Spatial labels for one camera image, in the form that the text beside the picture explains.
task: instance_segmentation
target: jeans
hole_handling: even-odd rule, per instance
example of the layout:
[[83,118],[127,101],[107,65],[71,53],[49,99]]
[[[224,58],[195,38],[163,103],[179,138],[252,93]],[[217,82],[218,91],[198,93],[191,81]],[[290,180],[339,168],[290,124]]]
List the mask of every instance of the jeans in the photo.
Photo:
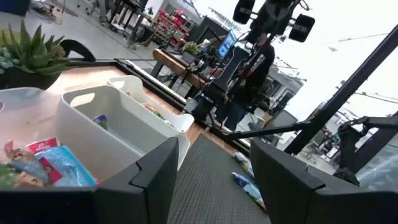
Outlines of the jeans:
[[99,21],[106,22],[106,5],[110,0],[98,0],[99,5]]
[[216,120],[222,124],[226,119],[224,126],[231,131],[235,131],[236,126],[246,114],[247,111],[237,103],[227,102],[226,104],[219,105],[217,108]]

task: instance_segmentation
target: succulent plant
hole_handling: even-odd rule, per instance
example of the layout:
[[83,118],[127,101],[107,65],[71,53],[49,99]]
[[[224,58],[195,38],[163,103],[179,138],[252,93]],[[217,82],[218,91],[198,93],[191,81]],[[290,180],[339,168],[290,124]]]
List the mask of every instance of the succulent plant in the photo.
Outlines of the succulent plant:
[[12,59],[6,47],[0,47],[0,75],[4,74],[5,69],[12,68],[19,64],[18,59]]
[[[0,35],[2,35],[2,37],[0,38],[0,46],[2,46],[4,44],[12,44],[10,33],[11,32],[9,30],[1,30],[0,31]],[[17,42],[19,42],[21,39],[21,33],[14,31],[14,32],[12,32],[12,34],[14,35],[15,40]]]
[[183,47],[182,51],[190,53],[192,55],[197,55],[199,53],[198,45],[195,42],[187,42]]
[[[18,42],[14,37],[14,33],[9,26],[9,37],[11,43],[7,41],[7,34],[2,31],[2,42],[3,48],[2,56],[10,56],[11,61],[13,59],[18,60],[18,64],[14,64],[17,68],[27,73],[36,73],[39,75],[54,75],[62,71],[68,70],[67,67],[69,60],[65,59],[65,52],[59,45],[63,37],[54,40],[52,35],[47,41],[45,41],[45,35],[42,36],[42,26],[40,25],[34,36],[30,38],[25,22],[21,22],[21,39]],[[0,64],[3,68],[7,69],[9,64]]]

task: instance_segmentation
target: computer monitor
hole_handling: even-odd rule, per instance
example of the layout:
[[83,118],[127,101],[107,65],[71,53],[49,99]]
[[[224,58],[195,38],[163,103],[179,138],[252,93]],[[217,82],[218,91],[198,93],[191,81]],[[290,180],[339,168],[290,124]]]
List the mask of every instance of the computer monitor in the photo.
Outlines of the computer monitor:
[[235,42],[236,42],[236,36],[233,31],[230,31],[228,35],[224,38],[224,41],[218,47],[217,50],[218,56],[224,58]]

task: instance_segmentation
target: metal frame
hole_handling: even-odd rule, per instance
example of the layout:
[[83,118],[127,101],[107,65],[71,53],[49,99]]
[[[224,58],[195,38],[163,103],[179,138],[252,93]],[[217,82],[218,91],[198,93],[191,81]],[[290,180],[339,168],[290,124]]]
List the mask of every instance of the metal frame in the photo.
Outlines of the metal frame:
[[369,78],[378,66],[395,50],[398,46],[398,26],[384,38],[384,40],[374,49],[370,56],[359,66],[344,85],[332,96],[320,112],[306,123],[297,123],[290,126],[283,126],[272,129],[262,129],[257,131],[245,131],[241,133],[231,133],[230,139],[241,139],[263,136],[265,134],[285,133],[289,131],[302,130],[300,134],[286,147],[285,152],[297,155],[316,133],[329,121],[329,119],[344,105],[344,103],[355,94],[355,91]]

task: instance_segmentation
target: white wall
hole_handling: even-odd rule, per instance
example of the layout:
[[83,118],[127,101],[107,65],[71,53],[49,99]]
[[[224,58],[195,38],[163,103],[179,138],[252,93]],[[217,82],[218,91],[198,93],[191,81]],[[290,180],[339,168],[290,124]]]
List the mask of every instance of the white wall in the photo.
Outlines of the white wall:
[[148,0],[146,8],[152,7],[154,15],[161,9],[161,5],[163,4],[163,0]]

